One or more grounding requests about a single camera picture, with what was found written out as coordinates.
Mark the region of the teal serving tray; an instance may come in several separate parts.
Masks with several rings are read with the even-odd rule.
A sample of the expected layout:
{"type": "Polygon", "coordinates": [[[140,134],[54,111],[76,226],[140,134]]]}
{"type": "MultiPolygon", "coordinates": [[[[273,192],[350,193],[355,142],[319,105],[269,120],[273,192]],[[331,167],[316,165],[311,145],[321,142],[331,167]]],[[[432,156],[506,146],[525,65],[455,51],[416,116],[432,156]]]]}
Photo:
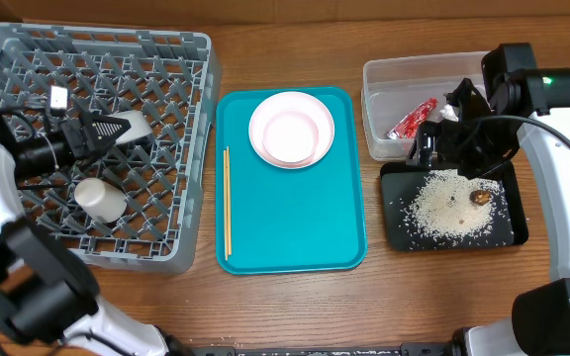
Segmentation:
{"type": "Polygon", "coordinates": [[[216,112],[216,256],[230,274],[346,270],[367,252],[365,209],[352,101],[338,87],[307,87],[330,110],[329,152],[302,169],[282,169],[252,148],[248,124],[269,89],[236,91],[216,112]],[[225,260],[224,150],[231,153],[232,255],[225,260]]]}

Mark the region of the red snack wrapper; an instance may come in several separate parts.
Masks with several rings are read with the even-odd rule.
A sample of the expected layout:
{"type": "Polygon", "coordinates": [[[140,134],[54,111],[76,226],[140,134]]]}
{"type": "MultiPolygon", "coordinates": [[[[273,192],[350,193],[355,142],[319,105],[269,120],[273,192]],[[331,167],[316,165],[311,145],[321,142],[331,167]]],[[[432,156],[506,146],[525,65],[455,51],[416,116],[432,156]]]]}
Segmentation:
{"type": "Polygon", "coordinates": [[[438,101],[435,97],[425,100],[390,129],[387,132],[387,137],[389,139],[414,138],[419,125],[428,119],[437,104],[438,101]]]}

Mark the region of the white paper cup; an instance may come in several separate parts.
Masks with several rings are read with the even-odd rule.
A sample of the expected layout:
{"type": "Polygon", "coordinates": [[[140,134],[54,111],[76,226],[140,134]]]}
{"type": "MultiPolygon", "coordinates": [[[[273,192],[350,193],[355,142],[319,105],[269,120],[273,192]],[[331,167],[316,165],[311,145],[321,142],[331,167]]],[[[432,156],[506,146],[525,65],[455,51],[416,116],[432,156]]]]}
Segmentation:
{"type": "Polygon", "coordinates": [[[74,189],[74,200],[94,221],[112,223],[127,208],[126,195],[111,184],[98,178],[86,178],[74,189]]]}

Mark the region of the white rice pile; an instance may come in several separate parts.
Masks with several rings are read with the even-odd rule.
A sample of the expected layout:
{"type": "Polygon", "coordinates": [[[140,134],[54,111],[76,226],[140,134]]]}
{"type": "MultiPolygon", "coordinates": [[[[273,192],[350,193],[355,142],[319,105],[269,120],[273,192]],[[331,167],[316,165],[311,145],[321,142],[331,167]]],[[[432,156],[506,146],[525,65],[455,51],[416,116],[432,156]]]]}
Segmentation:
{"type": "Polygon", "coordinates": [[[510,220],[504,193],[495,180],[467,179],[451,169],[431,171],[415,197],[403,203],[399,226],[413,240],[413,249],[420,242],[437,247],[446,243],[458,247],[463,242],[482,245],[497,231],[498,223],[510,220]],[[491,201],[484,206],[473,204],[469,196],[475,190],[490,191],[491,201]]]}

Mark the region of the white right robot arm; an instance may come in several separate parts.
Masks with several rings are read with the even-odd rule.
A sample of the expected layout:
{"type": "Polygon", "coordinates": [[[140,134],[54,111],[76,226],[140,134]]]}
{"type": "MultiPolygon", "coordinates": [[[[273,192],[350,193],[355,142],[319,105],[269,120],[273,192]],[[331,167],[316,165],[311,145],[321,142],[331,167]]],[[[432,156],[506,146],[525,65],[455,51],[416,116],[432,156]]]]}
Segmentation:
{"type": "Polygon", "coordinates": [[[457,121],[419,126],[407,161],[485,178],[523,152],[532,169],[550,245],[549,282],[516,297],[509,317],[457,331],[464,355],[570,355],[570,68],[541,69],[529,44],[501,44],[481,61],[485,92],[447,97],[457,121]]]}

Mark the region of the grey dishwasher rack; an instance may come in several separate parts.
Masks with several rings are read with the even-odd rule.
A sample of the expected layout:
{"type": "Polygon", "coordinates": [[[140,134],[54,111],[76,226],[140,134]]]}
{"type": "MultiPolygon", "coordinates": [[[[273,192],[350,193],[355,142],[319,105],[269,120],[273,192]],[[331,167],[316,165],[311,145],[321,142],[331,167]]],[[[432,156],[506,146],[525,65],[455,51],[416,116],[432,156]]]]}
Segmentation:
{"type": "Polygon", "coordinates": [[[26,180],[28,216],[84,262],[108,269],[182,273],[194,261],[203,165],[221,67],[202,33],[0,23],[0,108],[52,86],[82,111],[141,111],[152,133],[102,158],[26,180]],[[98,178],[126,195],[114,222],[92,220],[76,185],[98,178]]]}

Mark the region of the clear plastic bin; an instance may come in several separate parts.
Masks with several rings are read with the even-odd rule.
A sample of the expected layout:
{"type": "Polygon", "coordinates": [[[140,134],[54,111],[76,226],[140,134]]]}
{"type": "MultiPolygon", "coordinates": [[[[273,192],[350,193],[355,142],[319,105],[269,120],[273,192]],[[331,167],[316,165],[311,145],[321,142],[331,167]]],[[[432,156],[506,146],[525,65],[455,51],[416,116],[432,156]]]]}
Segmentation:
{"type": "Polygon", "coordinates": [[[388,132],[424,101],[437,106],[428,116],[440,119],[444,95],[469,78],[485,91],[481,69],[483,51],[430,54],[370,60],[363,67],[361,106],[370,156],[377,161],[403,160],[412,142],[389,138],[388,132]]]}

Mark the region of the black waste tray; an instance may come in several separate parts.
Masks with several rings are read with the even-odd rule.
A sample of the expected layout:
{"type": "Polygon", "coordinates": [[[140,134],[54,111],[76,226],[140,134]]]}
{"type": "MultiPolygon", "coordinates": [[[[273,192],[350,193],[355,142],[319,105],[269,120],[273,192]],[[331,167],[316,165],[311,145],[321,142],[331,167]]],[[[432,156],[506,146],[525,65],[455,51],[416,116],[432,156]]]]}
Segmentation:
{"type": "Polygon", "coordinates": [[[424,184],[426,174],[431,171],[435,170],[426,170],[401,162],[389,162],[385,164],[380,171],[381,194],[384,206],[384,225],[387,239],[393,250],[417,252],[495,248],[522,245],[527,242],[529,232],[524,216],[519,185],[514,166],[508,163],[502,170],[497,172],[494,180],[500,182],[504,187],[504,198],[510,220],[508,222],[498,223],[497,231],[490,236],[490,240],[487,241],[487,243],[480,245],[476,242],[472,244],[463,242],[458,247],[453,247],[451,244],[446,243],[442,247],[437,247],[432,242],[420,242],[417,247],[413,249],[411,247],[413,240],[408,236],[406,230],[399,226],[401,222],[401,209],[405,201],[416,196],[417,189],[424,184]]]}

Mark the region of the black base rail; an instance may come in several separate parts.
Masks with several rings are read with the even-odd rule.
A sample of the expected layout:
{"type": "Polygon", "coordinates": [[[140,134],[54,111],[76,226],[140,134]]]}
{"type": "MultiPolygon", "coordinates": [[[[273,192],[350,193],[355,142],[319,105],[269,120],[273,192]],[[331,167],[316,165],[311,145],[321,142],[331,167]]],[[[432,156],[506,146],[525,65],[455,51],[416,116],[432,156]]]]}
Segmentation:
{"type": "Polygon", "coordinates": [[[409,342],[399,346],[258,348],[232,346],[194,347],[195,356],[463,356],[458,344],[448,342],[409,342]]]}

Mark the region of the large white plate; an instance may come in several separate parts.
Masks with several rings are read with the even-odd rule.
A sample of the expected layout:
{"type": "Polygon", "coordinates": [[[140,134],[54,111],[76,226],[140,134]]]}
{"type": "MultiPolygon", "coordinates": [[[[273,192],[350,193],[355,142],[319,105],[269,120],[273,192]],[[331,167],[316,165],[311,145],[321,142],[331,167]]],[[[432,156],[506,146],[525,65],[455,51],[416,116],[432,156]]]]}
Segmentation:
{"type": "Polygon", "coordinates": [[[334,139],[334,120],[329,108],[311,94],[300,91],[285,91],[263,100],[253,111],[248,124],[249,141],[256,154],[265,162],[284,169],[301,169],[320,161],[331,149],[334,139]],[[315,152],[300,163],[281,163],[272,158],[263,147],[263,129],[272,116],[293,111],[306,114],[319,129],[315,152]]]}

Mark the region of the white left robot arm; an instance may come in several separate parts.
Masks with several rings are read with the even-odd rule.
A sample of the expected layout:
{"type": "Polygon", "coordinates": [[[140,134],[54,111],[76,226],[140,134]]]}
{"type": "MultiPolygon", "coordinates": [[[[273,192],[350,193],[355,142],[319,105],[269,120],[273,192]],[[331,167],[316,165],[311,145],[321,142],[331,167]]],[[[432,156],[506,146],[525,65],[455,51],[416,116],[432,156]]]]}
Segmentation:
{"type": "MultiPolygon", "coordinates": [[[[151,133],[139,111],[66,116],[68,92],[53,86],[0,108],[0,332],[98,355],[180,355],[181,344],[102,298],[93,273],[25,213],[18,184],[151,133]]],[[[4,352],[0,344],[0,354],[4,352]]]]}

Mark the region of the white tissue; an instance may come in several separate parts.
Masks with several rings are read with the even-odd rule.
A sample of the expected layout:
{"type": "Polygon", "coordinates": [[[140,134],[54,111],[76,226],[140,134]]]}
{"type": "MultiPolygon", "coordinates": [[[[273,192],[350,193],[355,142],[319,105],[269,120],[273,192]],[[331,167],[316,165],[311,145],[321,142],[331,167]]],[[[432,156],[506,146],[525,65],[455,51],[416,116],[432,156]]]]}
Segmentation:
{"type": "Polygon", "coordinates": [[[449,120],[449,121],[453,121],[453,122],[458,122],[459,121],[459,117],[457,114],[457,110],[455,107],[446,104],[442,107],[442,109],[439,111],[440,116],[445,119],[445,120],[449,120]]]}

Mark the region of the pink bowl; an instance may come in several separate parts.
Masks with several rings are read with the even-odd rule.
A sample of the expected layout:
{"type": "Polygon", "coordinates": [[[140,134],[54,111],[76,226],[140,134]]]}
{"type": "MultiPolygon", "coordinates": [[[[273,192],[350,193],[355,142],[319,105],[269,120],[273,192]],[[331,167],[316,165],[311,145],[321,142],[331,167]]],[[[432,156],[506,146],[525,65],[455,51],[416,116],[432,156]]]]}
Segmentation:
{"type": "Polygon", "coordinates": [[[306,114],[280,113],[267,120],[263,129],[263,147],[281,163],[300,163],[316,150],[319,129],[306,114]]]}

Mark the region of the grey small bowl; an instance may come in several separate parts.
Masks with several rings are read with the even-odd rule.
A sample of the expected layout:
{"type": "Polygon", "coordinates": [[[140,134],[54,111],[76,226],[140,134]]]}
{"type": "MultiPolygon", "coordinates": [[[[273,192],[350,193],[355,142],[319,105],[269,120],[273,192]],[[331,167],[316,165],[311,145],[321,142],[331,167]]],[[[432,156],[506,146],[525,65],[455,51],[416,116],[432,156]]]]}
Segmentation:
{"type": "Polygon", "coordinates": [[[114,113],[113,118],[127,120],[131,127],[116,140],[116,145],[129,143],[152,133],[144,114],[138,110],[114,113]]]}

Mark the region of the brown food scrap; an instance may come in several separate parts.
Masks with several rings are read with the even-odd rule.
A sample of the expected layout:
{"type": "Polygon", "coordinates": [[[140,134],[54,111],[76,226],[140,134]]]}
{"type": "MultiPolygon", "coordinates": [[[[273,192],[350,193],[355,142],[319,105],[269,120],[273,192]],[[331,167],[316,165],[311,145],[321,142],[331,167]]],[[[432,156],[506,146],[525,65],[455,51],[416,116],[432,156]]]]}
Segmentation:
{"type": "Polygon", "coordinates": [[[484,206],[492,199],[492,193],[487,190],[475,190],[470,193],[470,201],[478,206],[484,206]]]}

